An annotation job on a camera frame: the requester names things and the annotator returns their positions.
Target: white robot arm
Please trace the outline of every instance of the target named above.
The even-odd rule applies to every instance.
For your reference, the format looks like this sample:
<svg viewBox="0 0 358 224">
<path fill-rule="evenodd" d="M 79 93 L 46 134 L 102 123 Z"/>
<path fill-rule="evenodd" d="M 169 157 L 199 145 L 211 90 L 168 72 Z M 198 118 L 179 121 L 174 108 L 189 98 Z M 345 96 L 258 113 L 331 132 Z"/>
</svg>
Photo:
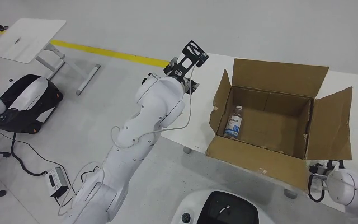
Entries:
<svg viewBox="0 0 358 224">
<path fill-rule="evenodd" d="M 179 64 L 174 58 L 164 69 L 165 77 L 149 74 L 143 80 L 135 96 L 140 112 L 125 122 L 100 170 L 86 179 L 72 200 L 71 210 L 65 213 L 64 224 L 104 224 L 116 216 L 131 177 L 165 131 L 162 128 L 183 111 L 184 94 L 193 93 L 199 85 L 185 74 L 194 66 L 200 67 L 208 56 L 193 41 L 183 53 L 185 57 Z M 186 60 L 191 62 L 188 67 L 183 65 Z"/>
<path fill-rule="evenodd" d="M 318 169 L 315 169 L 314 174 L 310 176 L 309 197 L 315 202 L 320 202 L 324 198 L 324 191 L 328 191 L 334 202 L 346 206 L 346 221 L 358 223 L 358 174 L 345 169 L 343 161 L 339 161 L 334 167 L 332 162 L 329 161 L 327 168 L 320 164 L 311 167 L 310 171 L 313 167 L 316 167 L 323 170 L 323 173 L 318 174 Z M 319 199 L 314 199 L 310 193 L 310 186 L 314 177 L 322 181 L 322 194 Z"/>
</svg>

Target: sticker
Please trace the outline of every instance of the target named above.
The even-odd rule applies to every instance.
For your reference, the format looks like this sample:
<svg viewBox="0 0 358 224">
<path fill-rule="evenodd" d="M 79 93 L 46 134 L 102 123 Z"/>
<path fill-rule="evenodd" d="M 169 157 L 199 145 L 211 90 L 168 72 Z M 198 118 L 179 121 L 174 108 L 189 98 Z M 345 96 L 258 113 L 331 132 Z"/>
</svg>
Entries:
<svg viewBox="0 0 358 224">
<path fill-rule="evenodd" d="M 230 118 L 228 120 L 228 124 L 226 125 L 226 128 L 225 128 L 224 134 L 238 137 L 241 120 L 242 119 L 239 116 L 233 116 L 233 115 L 230 116 Z"/>
</svg>

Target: white power supply box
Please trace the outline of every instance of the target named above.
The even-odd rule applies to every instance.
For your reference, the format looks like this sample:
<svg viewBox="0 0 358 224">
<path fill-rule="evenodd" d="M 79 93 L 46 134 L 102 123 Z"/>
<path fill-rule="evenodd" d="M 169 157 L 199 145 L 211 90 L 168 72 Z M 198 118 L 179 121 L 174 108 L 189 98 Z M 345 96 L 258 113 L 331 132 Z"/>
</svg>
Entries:
<svg viewBox="0 0 358 224">
<path fill-rule="evenodd" d="M 59 198 L 67 190 L 68 185 L 60 167 L 53 168 L 45 176 L 51 197 Z"/>
</svg>

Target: open cardboard box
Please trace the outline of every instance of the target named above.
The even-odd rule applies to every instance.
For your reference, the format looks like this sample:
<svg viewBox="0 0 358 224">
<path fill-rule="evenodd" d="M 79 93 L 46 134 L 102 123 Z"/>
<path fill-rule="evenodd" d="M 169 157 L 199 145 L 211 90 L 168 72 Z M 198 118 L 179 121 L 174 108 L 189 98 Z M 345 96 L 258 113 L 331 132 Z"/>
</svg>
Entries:
<svg viewBox="0 0 358 224">
<path fill-rule="evenodd" d="M 315 99 L 328 67 L 235 59 L 232 85 L 224 71 L 214 97 L 207 155 L 307 189 L 306 160 L 352 160 L 352 87 Z M 237 140 L 223 137 L 243 106 Z"/>
</svg>

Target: white table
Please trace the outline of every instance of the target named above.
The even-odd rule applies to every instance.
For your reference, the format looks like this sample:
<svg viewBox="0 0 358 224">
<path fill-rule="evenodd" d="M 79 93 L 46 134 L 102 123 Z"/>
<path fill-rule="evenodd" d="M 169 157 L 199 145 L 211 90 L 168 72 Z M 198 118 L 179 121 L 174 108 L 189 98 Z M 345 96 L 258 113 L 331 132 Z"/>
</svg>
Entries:
<svg viewBox="0 0 358 224">
<path fill-rule="evenodd" d="M 87 74 L 51 44 L 52 38 L 65 23 L 66 20 L 19 19 L 0 36 L 0 57 L 26 64 L 36 59 L 52 71 L 49 80 L 66 63 L 85 79 L 76 91 L 76 94 L 80 95 L 101 66 L 95 65 L 91 72 Z M 55 67 L 47 63 L 39 56 L 43 50 L 54 52 L 61 59 L 61 62 Z"/>
<path fill-rule="evenodd" d="M 219 87 L 224 69 L 228 71 L 229 79 L 232 79 L 234 58 L 230 56 L 208 54 L 209 59 L 200 68 L 195 68 L 192 79 L 200 84 L 199 88 L 192 94 L 192 114 L 189 125 L 185 129 L 162 132 L 162 136 L 177 142 L 185 147 L 188 153 L 192 149 L 197 152 L 205 153 L 215 133 L 209 125 L 210 113 L 213 109 L 213 99 Z M 317 98 L 322 98 L 353 86 L 353 98 L 350 116 L 351 145 L 353 161 L 345 161 L 346 168 L 358 171 L 358 75 L 341 72 L 328 71 L 322 84 Z M 181 116 L 179 116 L 170 128 L 181 127 L 189 117 L 189 97 L 184 97 L 186 107 Z M 286 189 L 294 190 L 289 184 L 283 183 L 273 178 L 251 172 L 254 175 L 267 179 L 275 184 L 279 184 Z M 333 202 L 327 195 L 323 201 L 324 204 L 344 211 L 344 206 Z"/>
</svg>

